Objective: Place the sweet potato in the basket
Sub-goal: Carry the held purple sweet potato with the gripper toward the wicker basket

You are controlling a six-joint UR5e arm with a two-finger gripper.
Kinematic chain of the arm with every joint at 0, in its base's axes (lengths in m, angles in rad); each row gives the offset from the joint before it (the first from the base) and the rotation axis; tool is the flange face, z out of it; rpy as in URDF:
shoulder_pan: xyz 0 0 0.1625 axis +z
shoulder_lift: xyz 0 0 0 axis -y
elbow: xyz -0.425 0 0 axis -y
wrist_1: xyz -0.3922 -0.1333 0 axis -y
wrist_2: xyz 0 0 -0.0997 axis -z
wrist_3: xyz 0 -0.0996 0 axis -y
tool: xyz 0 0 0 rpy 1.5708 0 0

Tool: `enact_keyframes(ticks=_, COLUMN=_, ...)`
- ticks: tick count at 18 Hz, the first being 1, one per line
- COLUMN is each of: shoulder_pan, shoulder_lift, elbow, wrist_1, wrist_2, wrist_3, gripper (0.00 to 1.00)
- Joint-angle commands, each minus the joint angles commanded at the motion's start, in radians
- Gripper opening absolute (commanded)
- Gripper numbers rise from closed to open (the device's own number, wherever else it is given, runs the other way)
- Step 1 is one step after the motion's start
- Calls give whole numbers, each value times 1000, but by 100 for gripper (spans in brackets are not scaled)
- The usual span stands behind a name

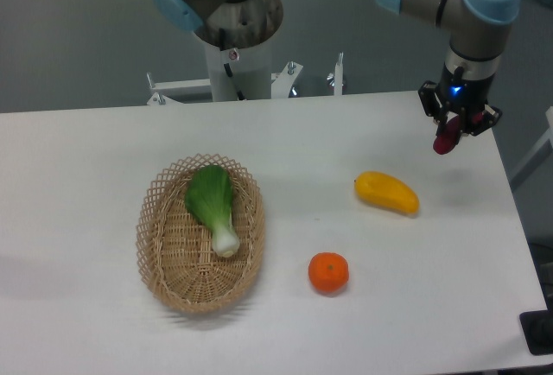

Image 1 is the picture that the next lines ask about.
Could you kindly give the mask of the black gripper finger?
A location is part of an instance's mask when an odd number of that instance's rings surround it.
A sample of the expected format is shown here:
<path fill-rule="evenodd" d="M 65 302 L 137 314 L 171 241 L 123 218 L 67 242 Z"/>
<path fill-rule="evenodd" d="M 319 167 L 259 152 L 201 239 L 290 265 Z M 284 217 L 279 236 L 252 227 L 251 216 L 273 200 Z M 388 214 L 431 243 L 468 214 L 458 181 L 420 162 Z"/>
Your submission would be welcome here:
<path fill-rule="evenodd" d="M 448 102 L 443 102 L 438 92 L 438 85 L 429 80 L 417 91 L 426 116 L 432 118 L 436 125 L 436 135 L 441 135 L 448 121 Z"/>
<path fill-rule="evenodd" d="M 503 112 L 498 107 L 485 105 L 482 111 L 465 117 L 461 124 L 461 134 L 477 137 L 495 126 L 502 116 Z"/>

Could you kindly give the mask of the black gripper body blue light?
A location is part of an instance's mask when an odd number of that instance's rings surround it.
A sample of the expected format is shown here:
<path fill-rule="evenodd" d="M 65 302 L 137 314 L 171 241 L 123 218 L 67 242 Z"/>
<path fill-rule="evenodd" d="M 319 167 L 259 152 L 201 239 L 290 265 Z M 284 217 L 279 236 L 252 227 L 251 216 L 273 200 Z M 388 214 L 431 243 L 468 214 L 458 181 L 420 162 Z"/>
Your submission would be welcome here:
<path fill-rule="evenodd" d="M 499 63 L 499 55 L 476 59 L 450 48 L 439 81 L 440 99 L 454 113 L 484 111 Z"/>

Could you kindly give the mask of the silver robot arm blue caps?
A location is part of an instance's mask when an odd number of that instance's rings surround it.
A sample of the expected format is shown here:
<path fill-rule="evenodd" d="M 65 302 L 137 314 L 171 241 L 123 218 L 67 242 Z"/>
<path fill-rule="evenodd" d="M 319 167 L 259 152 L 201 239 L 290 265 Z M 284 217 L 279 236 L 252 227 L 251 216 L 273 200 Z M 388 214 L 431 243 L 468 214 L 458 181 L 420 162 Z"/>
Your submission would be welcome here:
<path fill-rule="evenodd" d="M 417 17 L 450 34 L 438 82 L 418 95 L 434 119 L 438 140 L 478 136 L 501 118 L 487 94 L 518 16 L 521 0 L 375 0 L 396 14 Z M 175 27 L 206 46 L 213 99 L 268 99 L 273 82 L 264 47 L 283 21 L 281 0 L 153 0 Z"/>

